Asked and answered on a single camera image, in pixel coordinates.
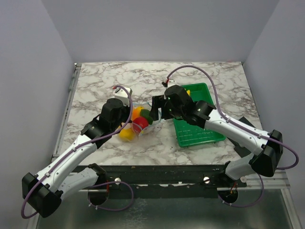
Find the dark green avocado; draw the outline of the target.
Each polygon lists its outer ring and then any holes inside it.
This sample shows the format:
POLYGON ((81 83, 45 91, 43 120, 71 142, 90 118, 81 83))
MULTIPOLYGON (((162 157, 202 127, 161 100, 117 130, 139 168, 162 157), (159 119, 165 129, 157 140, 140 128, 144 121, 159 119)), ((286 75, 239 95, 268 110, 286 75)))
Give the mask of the dark green avocado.
POLYGON ((140 116, 145 118, 149 125, 153 123, 153 118, 150 116, 150 111, 147 109, 142 109, 140 111, 140 116))

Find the yellow peach with leaf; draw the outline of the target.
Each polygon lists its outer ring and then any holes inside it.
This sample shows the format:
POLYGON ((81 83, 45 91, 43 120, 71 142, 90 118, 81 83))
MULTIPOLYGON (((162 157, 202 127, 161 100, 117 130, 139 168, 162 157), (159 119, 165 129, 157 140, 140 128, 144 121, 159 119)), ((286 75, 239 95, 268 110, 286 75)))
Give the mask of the yellow peach with leaf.
POLYGON ((141 110, 143 109, 142 106, 135 107, 132 111, 132 120, 136 119, 140 116, 141 110))

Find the yellow lemon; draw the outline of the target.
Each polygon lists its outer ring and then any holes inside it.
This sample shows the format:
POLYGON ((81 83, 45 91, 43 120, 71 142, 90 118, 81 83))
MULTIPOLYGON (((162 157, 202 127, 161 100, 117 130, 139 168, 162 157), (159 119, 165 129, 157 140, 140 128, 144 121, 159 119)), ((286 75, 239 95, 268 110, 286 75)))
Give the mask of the yellow lemon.
POLYGON ((119 138, 122 141, 132 141, 135 138, 135 133, 131 128, 123 129, 119 133, 119 138))

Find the red apple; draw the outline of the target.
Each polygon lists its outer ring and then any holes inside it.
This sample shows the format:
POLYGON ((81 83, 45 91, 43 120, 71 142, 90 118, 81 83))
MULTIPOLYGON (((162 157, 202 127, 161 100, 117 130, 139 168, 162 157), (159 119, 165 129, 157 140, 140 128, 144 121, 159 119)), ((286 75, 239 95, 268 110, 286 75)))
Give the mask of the red apple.
POLYGON ((147 120, 141 116, 134 119, 132 123, 133 130, 137 133, 141 132, 148 125, 147 120))

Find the clear zip bag teal zipper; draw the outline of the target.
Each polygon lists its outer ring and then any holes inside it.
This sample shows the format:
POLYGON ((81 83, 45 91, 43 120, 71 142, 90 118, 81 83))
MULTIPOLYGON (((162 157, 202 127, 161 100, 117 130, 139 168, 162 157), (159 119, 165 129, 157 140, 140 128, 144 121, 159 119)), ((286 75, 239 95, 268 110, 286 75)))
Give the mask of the clear zip bag teal zipper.
POLYGON ((150 115, 151 108, 152 105, 148 102, 144 104, 133 103, 131 122, 118 134, 118 138, 122 142, 137 141, 160 123, 161 112, 158 111, 158 118, 154 121, 150 115))

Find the green plastic tray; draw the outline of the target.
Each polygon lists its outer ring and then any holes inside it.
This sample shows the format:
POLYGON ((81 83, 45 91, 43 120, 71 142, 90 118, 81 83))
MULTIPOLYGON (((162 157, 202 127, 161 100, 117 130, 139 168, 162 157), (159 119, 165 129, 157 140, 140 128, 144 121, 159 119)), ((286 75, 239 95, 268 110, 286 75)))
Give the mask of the green plastic tray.
MULTIPOLYGON (((207 84, 195 83, 182 85, 182 87, 186 91, 190 91, 190 97, 193 101, 204 100, 210 104, 214 104, 207 84)), ((180 147, 216 143, 226 139, 224 135, 218 132, 190 125, 184 120, 173 119, 173 125, 175 128, 178 145, 180 147)))

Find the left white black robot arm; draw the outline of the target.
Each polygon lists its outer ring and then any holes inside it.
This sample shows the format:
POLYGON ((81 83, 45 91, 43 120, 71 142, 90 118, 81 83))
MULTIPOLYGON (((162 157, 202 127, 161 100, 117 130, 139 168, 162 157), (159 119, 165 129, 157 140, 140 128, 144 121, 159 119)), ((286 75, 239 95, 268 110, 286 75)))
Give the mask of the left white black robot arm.
POLYGON ((35 175, 27 173, 21 181, 21 217, 29 219, 40 214, 46 218, 71 194, 85 187, 101 188, 105 176, 98 165, 90 165, 73 176, 70 173, 129 123, 132 110, 131 98, 108 99, 101 113, 85 125, 66 151, 35 175))

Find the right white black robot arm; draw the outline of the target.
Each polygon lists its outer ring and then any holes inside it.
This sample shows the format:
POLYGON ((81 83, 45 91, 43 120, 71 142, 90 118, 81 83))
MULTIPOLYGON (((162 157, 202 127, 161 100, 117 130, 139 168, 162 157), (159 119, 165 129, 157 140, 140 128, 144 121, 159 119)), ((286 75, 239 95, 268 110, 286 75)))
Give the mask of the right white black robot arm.
POLYGON ((163 95, 152 97, 150 116, 153 120, 182 119, 190 125, 216 131, 248 149, 249 155, 225 164, 219 174, 219 181, 225 187, 254 173, 272 177, 283 153, 280 132, 256 129, 222 113, 209 102, 194 101, 178 85, 167 88, 163 95))

